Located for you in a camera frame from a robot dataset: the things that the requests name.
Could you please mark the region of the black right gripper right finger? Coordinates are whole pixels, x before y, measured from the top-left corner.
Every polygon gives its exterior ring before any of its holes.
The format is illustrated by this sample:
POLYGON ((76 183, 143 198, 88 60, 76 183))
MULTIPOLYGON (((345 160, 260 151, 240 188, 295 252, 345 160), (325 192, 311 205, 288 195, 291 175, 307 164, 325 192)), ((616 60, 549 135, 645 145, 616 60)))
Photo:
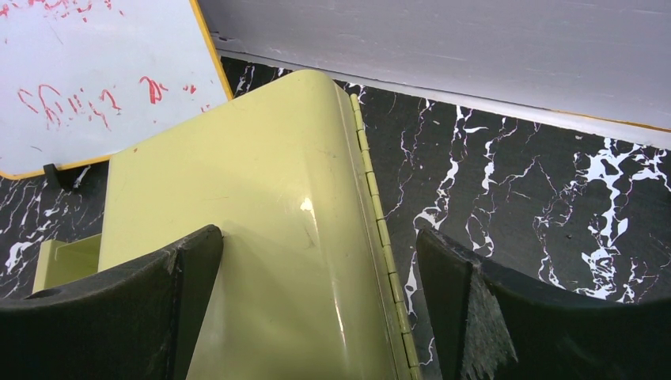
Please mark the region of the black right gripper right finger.
POLYGON ((434 230, 416 241, 445 379, 667 379, 670 301, 576 294, 434 230))

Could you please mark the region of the green metal drawer box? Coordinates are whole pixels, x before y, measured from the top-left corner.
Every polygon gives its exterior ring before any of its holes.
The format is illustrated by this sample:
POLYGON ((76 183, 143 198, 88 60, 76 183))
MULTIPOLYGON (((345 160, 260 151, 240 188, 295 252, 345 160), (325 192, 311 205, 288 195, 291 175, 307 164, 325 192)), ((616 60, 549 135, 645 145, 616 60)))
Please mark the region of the green metal drawer box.
POLYGON ((100 234, 40 247, 35 291, 205 225, 223 255, 190 379, 418 379, 357 99, 300 70, 114 154, 100 234))

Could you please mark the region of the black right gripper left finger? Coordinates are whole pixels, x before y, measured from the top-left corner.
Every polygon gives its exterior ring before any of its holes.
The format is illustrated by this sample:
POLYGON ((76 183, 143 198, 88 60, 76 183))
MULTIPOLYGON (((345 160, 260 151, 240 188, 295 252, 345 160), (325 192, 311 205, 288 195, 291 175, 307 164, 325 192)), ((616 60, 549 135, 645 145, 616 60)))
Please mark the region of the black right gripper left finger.
POLYGON ((224 241, 214 225, 152 253, 1 302, 4 379, 184 379, 224 241))

